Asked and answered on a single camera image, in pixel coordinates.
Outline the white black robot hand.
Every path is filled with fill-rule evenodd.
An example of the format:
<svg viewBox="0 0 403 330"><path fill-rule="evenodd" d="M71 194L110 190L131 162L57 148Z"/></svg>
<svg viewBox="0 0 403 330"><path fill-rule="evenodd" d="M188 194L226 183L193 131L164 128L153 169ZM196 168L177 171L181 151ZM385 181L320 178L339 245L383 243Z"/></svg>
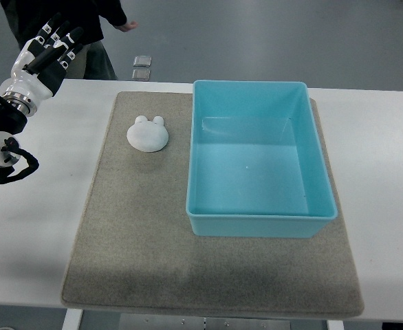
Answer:
<svg viewBox="0 0 403 330"><path fill-rule="evenodd" d="M53 97L61 87L67 69L83 48L78 42L82 35L81 27L71 29L69 21L55 14L25 43L12 66L11 83L4 94L25 92L37 111L41 103Z"/></svg>

